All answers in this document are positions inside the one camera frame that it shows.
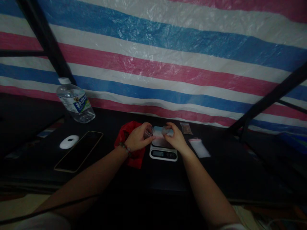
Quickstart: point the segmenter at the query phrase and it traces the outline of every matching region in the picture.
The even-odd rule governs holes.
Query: metal bar
[[[300,85],[307,79],[307,63],[302,65],[300,68],[295,70],[290,74],[282,83],[275,87],[275,89],[254,104],[249,111],[247,111],[239,120],[237,120],[232,126],[228,129],[232,132],[241,128],[247,118],[253,119],[255,116],[260,114],[262,111],[267,109],[273,103],[277,102],[284,95],[293,90],[296,86]]]
[[[277,102],[280,103],[280,104],[283,104],[285,106],[288,106],[289,108],[292,108],[292,109],[295,109],[295,110],[298,110],[298,111],[300,111],[302,113],[306,113],[307,114],[307,110],[306,109],[303,109],[303,108],[301,108],[301,107],[299,107],[297,105],[293,105],[293,104],[291,104],[289,102],[285,102],[283,100],[278,100]]]
[[[0,50],[0,57],[39,57],[47,56],[42,50]]]
[[[76,84],[38,2],[36,0],[16,1],[59,77],[67,77]]]
[[[241,133],[241,136],[240,136],[240,142],[241,143],[243,143],[244,137],[246,136],[246,132],[247,132],[247,129],[248,129],[248,126],[249,126],[249,122],[250,122],[250,118],[247,118],[244,125],[243,125],[242,133]]]

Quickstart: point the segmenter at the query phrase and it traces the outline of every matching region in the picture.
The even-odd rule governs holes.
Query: striped tarp
[[[307,1],[39,0],[93,106],[229,127],[307,61]],[[0,1],[0,49],[41,50],[14,0]],[[0,91],[58,100],[43,57],[0,58]],[[283,100],[307,108],[307,83]],[[251,129],[307,134],[275,103]]]

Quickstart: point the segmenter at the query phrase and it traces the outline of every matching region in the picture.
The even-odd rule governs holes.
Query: smartphone
[[[93,151],[103,133],[88,131],[56,164],[54,170],[75,173]]]

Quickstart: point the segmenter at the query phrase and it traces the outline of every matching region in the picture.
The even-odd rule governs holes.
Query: digital kitchen scale
[[[153,135],[156,137],[150,144],[149,156],[152,159],[165,160],[165,161],[177,161],[177,150],[174,149],[170,143],[168,143],[163,137],[162,127],[155,126],[153,128]],[[171,130],[167,135],[172,136],[174,132]]]

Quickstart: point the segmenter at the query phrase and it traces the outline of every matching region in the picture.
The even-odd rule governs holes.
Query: forearm
[[[234,209],[193,151],[187,147],[182,157],[194,197],[208,224],[218,228],[239,223]]]
[[[67,182],[36,211],[101,193],[108,186],[127,157],[128,154],[125,152],[125,149],[121,146],[117,147],[101,160]],[[93,198],[79,204],[56,210],[55,213],[68,218],[70,221],[74,221],[95,201],[96,198]]]

